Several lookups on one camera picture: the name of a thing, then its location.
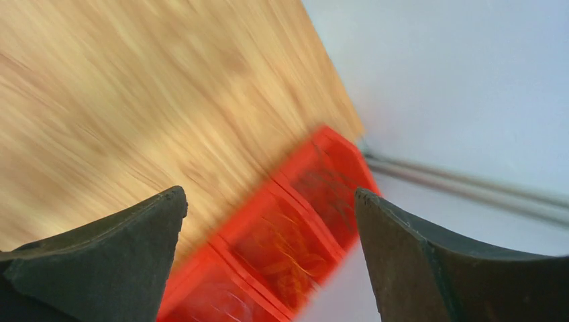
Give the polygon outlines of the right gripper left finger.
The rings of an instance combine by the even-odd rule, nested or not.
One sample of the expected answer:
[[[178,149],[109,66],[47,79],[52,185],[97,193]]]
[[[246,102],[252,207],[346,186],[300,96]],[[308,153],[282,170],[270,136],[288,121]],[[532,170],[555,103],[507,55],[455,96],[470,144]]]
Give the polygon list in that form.
[[[1,253],[2,321],[155,321],[187,197],[173,186]]]

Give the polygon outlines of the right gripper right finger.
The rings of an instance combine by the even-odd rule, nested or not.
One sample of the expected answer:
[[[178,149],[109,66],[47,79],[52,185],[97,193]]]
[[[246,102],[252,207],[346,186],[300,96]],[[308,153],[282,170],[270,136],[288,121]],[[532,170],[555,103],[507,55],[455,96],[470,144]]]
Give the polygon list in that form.
[[[567,321],[568,257],[466,237],[359,188],[354,210],[383,321]]]

